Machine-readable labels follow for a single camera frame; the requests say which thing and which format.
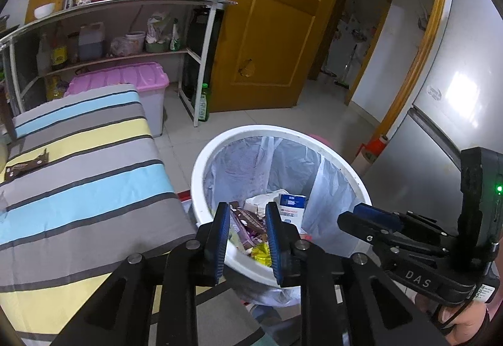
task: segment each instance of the silver refrigerator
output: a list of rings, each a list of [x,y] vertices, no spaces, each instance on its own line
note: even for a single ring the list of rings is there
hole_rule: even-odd
[[[363,177],[372,204],[456,228],[459,152],[474,146],[503,153],[503,20],[491,0],[452,0],[421,91]]]

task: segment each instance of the yellow wrapper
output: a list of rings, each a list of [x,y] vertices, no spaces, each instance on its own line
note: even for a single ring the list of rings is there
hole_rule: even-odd
[[[262,242],[251,250],[251,257],[260,262],[262,265],[271,266],[271,253],[269,251],[269,245],[266,242]]]

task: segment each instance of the refrigerator handle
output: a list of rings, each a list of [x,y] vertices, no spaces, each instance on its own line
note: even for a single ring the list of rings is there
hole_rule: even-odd
[[[461,171],[461,151],[435,123],[416,107],[411,107],[407,114],[424,132],[442,149],[452,163]]]

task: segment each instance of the yellow label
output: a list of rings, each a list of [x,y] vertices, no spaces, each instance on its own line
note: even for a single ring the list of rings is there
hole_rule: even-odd
[[[66,61],[68,58],[66,54],[66,47],[54,48],[52,50],[51,62],[52,65],[59,65]]]

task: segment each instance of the doorway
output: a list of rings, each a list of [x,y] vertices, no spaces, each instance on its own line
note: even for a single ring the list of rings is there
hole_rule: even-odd
[[[392,0],[336,0],[309,72],[332,77],[348,92],[347,105],[367,68]]]

